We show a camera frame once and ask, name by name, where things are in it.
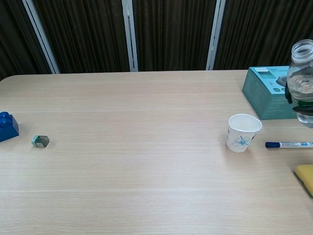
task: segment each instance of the marker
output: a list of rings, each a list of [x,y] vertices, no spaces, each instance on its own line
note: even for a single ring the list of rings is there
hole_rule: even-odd
[[[313,142],[266,142],[266,148],[313,148]]]

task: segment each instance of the cup rim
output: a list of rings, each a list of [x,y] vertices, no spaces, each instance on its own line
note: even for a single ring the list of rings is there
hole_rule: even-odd
[[[230,120],[233,118],[233,117],[235,117],[235,116],[249,116],[249,117],[251,117],[251,118],[253,118],[254,120],[256,120],[259,124],[260,124],[260,128],[259,129],[256,129],[256,130],[253,130],[253,131],[245,131],[245,130],[240,130],[240,129],[237,129],[237,128],[234,128],[234,127],[232,127],[231,125],[230,125]],[[235,114],[235,115],[233,115],[233,116],[231,116],[230,118],[229,118],[229,120],[228,120],[228,125],[229,125],[229,127],[231,128],[231,129],[233,129],[233,130],[236,130],[236,131],[240,131],[240,132],[258,132],[258,131],[260,131],[261,129],[262,129],[262,123],[261,123],[261,121],[259,120],[259,119],[257,119],[256,117],[254,117],[254,116],[252,116],[252,115],[250,115],[250,114]]]

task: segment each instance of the teal box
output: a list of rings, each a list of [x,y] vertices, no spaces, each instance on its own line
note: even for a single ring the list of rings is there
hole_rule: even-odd
[[[289,66],[250,67],[243,93],[261,120],[297,118],[285,98]]]

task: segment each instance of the plastic bottle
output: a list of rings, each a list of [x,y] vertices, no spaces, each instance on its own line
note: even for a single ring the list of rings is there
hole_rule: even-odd
[[[297,42],[291,54],[287,84],[292,102],[295,106],[313,106],[313,40]],[[313,128],[313,113],[297,113],[297,116],[302,124]]]

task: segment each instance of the pencil sharpener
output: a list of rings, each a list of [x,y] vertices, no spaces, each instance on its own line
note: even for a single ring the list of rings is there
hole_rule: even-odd
[[[34,136],[31,143],[35,147],[46,147],[49,144],[49,141],[48,136]]]

